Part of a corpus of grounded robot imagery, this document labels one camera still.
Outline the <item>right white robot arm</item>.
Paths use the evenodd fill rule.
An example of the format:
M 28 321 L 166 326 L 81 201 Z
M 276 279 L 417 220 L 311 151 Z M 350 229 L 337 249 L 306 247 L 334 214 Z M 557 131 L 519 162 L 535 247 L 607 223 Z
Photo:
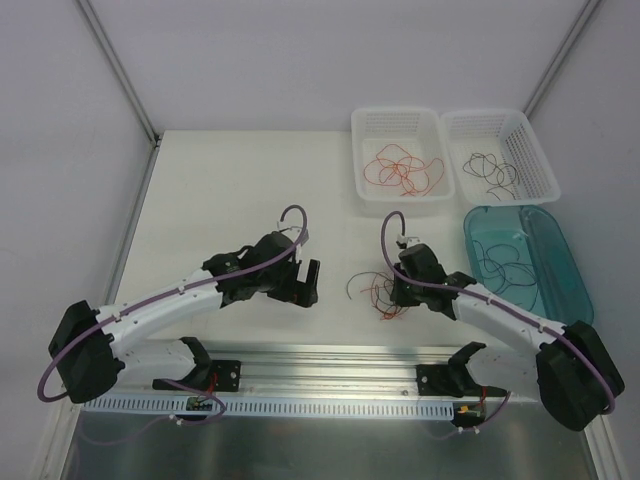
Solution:
M 448 274 L 424 243 L 401 240 L 393 264 L 392 299 L 403 308 L 426 306 L 503 343 L 469 343 L 450 359 L 450 386 L 469 395 L 483 384 L 538 400 L 562 426 L 581 431 L 611 414 L 624 381 L 593 326 L 564 325 L 500 299 L 474 278 Z

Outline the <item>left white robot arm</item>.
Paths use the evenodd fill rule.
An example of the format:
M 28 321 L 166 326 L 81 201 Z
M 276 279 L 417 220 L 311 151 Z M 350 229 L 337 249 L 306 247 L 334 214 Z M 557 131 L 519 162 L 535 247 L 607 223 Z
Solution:
M 256 244 L 216 254 L 171 286 L 120 305 L 69 306 L 49 344 L 45 373 L 64 386 L 59 399 L 94 400 L 115 386 L 154 390 L 210 391 L 220 375 L 195 337 L 154 343 L 150 336 L 197 314 L 216 312 L 256 294 L 302 308 L 318 300 L 320 263 L 311 260 L 299 280 L 301 246 L 307 231 L 292 227 L 264 235 Z

